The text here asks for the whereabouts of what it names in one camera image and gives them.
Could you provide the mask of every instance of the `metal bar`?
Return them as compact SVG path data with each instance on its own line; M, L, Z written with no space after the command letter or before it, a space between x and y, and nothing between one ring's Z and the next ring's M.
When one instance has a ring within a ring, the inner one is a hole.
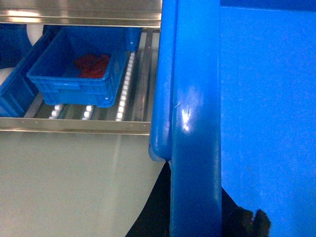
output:
M2 0L0 22L160 27L161 0Z
M143 63L141 67L141 74L138 81L135 94L135 104L132 120L143 121L145 107L148 94L148 78L150 73L150 65L152 61L152 42L153 42L153 30L148 29L146 36L146 43L144 48Z
M150 122L1 118L0 131L149 135Z
M36 112L39 110L40 105L43 102L43 96L41 93L38 93L34 101L30 105L29 109L26 111L24 118L34 118Z

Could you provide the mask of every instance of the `black object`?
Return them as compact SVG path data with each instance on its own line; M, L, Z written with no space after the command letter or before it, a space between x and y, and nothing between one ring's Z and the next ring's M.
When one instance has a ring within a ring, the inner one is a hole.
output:
M170 178L166 163L138 219L126 237L168 237L170 223ZM271 222L265 212L245 210L222 188L223 237L268 237Z

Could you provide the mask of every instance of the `metal shelf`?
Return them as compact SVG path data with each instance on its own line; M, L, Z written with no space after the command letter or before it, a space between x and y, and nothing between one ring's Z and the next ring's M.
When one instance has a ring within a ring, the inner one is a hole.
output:
M123 91L123 79L115 104L107 109L94 108L89 120L82 120L86 111L85 105L64 105L57 119L49 119L54 106L46 105L41 94L38 94L24 118L0 118L0 131L149 135L156 82L158 42L159 33L147 30L142 34L139 50L134 56L131 85L122 121L116 120L120 94ZM141 118L135 116L138 110L141 110Z
M162 0L1 0L0 22L160 28Z

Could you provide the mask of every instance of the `crate handle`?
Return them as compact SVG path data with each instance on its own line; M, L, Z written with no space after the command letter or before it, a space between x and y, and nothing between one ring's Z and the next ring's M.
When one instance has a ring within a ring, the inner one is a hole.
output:
M54 83L55 87L58 89L71 89L71 90L80 90L80 85L78 82L57 82Z

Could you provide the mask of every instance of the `red item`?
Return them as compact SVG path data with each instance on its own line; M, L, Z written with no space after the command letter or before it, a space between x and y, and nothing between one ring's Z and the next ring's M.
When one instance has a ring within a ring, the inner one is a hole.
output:
M74 61L74 65L76 68L78 68L80 71L89 68L93 64L99 61L99 58L92 53L86 54L82 57L79 57Z
M101 54L100 57L87 54L74 61L74 64L81 70L79 78L98 79L104 76L109 61L110 57L106 54Z

